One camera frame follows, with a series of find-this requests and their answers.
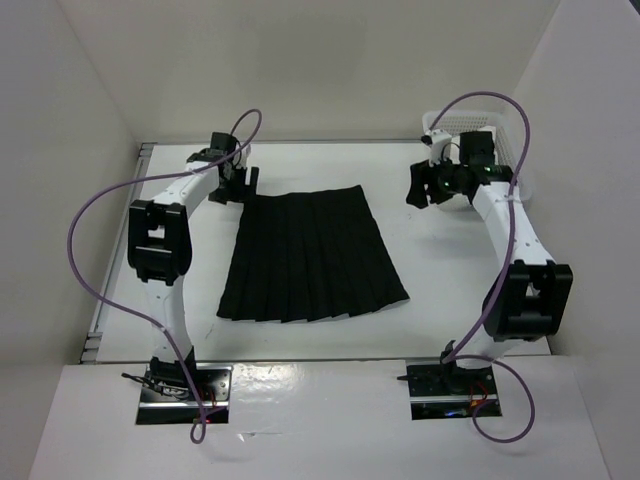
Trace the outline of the black skirt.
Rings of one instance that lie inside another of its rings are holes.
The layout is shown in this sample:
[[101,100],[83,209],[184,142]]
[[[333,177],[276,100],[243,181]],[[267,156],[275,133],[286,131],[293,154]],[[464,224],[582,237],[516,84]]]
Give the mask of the black skirt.
[[249,199],[217,315],[312,322],[373,313],[409,298],[356,185]]

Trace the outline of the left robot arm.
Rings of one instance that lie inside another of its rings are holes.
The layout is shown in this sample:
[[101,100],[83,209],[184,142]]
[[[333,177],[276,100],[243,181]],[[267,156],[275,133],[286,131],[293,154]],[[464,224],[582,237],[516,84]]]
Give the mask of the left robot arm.
[[239,147],[235,136],[214,132],[209,146],[187,159],[179,177],[129,207],[127,260],[144,285],[149,316],[159,323],[146,383],[163,386],[180,400],[199,386],[184,307],[184,280],[193,259],[189,217],[206,199],[225,204],[249,196],[246,155]]

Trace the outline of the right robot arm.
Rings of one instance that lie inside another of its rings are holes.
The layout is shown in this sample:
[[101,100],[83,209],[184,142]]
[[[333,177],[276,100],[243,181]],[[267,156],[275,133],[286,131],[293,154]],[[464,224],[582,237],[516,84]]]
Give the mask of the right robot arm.
[[407,378],[429,394],[471,393],[492,359],[557,333],[573,283],[569,265],[554,260],[522,205],[513,170],[499,164],[491,132],[425,132],[427,160],[410,168],[406,201],[423,209],[464,196],[484,222],[500,270],[481,307],[481,324],[451,341],[435,366]]

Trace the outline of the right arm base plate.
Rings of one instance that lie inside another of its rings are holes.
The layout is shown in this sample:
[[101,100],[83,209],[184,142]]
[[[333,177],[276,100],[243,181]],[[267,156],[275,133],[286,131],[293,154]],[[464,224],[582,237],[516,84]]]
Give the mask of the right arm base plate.
[[456,364],[413,362],[397,379],[407,384],[414,421],[467,419],[477,407],[479,418],[502,416],[490,367],[467,370]]

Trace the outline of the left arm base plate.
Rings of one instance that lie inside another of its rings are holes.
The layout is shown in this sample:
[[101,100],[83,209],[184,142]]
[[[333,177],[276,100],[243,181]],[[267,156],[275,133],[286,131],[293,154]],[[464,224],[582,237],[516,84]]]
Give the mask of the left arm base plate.
[[[228,422],[232,372],[231,365],[198,365],[194,381],[207,412],[207,424]],[[189,425],[199,420],[198,404],[186,383],[152,380],[150,371],[137,381],[141,384],[137,425]]]

